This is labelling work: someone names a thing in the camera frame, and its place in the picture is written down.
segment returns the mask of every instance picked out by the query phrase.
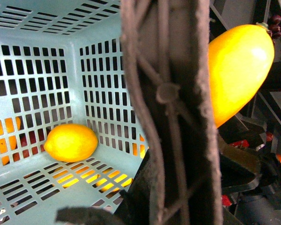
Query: crate floor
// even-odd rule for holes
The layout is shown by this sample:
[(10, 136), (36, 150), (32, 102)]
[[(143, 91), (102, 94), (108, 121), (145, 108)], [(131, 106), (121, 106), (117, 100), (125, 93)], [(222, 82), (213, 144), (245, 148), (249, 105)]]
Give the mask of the crate floor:
[(0, 224), (52, 225), (56, 211), (67, 206), (114, 212), (122, 200), (118, 191), (129, 188), (140, 163), (139, 157), (99, 145), (76, 163), (56, 161), (44, 152), (17, 167), (6, 165), (0, 169)]

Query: lemon stem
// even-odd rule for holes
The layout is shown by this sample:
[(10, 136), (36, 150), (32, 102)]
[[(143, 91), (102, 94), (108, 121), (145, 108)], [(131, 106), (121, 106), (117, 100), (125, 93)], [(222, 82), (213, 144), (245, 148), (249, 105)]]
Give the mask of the lemon stem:
[(269, 31), (268, 24), (266, 22), (257, 22), (256, 25), (259, 25), (260, 27), (266, 29), (266, 31)]

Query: yellow lemon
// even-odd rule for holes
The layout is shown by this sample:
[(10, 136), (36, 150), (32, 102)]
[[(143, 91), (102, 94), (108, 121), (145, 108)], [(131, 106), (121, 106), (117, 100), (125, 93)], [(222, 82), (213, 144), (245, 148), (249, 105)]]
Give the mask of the yellow lemon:
[[(7, 118), (4, 120), (5, 121), (5, 125), (6, 125), (6, 130), (7, 133), (12, 133), (15, 131), (14, 125), (13, 125), (13, 120), (12, 118)], [(19, 117), (15, 118), (16, 124), (17, 124), (17, 130), (20, 129), (21, 126), (21, 120)], [(3, 131), (3, 125), (0, 121), (0, 135), (3, 135), (4, 131)], [(16, 141), (16, 137), (15, 136), (10, 136), (8, 138), (9, 141), (9, 145), (10, 145), (10, 149), (14, 150), (17, 146), (17, 141)], [(0, 139), (0, 153), (5, 153), (7, 152), (7, 143), (6, 143), (6, 139), (5, 138), (1, 138)], [(2, 157), (2, 163), (3, 165), (7, 164), (9, 162), (9, 157), (8, 156), (4, 156)]]
[(261, 25), (241, 25), (209, 44), (211, 101), (217, 127), (256, 94), (274, 60), (274, 45)]
[(49, 133), (44, 149), (58, 161), (77, 162), (90, 157), (97, 145), (92, 129), (80, 124), (63, 124)]

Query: orange fruit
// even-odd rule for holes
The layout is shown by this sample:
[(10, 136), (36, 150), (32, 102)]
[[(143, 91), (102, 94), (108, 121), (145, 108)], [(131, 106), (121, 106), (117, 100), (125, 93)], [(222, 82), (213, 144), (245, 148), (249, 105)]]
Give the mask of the orange fruit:
[[(16, 117), (15, 118), (15, 121), (16, 121), (16, 125), (17, 125), (17, 130), (20, 129), (20, 125), (21, 125), (21, 120), (19, 117)], [(15, 131), (15, 128), (14, 128), (14, 125), (13, 125), (13, 120), (12, 118), (7, 118), (4, 120), (5, 122), (5, 125), (6, 125), (6, 130), (7, 130), (7, 133), (13, 133)], [(4, 131), (3, 131), (3, 125), (2, 125), (2, 122), (0, 121), (0, 135), (3, 135), (4, 134)], [(17, 146), (17, 141), (16, 141), (16, 137), (15, 136), (10, 136), (8, 138), (8, 142), (9, 142), (9, 145), (10, 145), (10, 149), (11, 150), (14, 150)], [(1, 138), (0, 139), (0, 153), (3, 154), (7, 152), (7, 143), (6, 143), (6, 139), (5, 138)], [(8, 156), (4, 156), (2, 157), (2, 163), (3, 165), (6, 165), (8, 162), (9, 162), (9, 157)]]
[(94, 131), (81, 124), (63, 124), (48, 135), (44, 149), (63, 162), (77, 162), (90, 157), (98, 145)]

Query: light blue plastic crate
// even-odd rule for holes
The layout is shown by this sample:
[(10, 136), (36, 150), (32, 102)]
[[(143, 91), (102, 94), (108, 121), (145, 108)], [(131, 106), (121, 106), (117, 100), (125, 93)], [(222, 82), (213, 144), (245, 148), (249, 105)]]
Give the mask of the light blue plastic crate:
[[(0, 153), (0, 224), (51, 225), (62, 207), (114, 212), (121, 202), (113, 190), (135, 176), (148, 145), (125, 86), (119, 5), (0, 0), (0, 139), (17, 139), (15, 150), (7, 144)], [(4, 119), (13, 118), (15, 126), (16, 116), (22, 127), (8, 134)], [(37, 134), (46, 138), (47, 129), (63, 123), (96, 132), (100, 143), (89, 159), (62, 163), (41, 152), (45, 140)], [(36, 142), (30, 143), (33, 134)], [(28, 145), (21, 147), (23, 135)], [(14, 154), (20, 160), (14, 162)]]

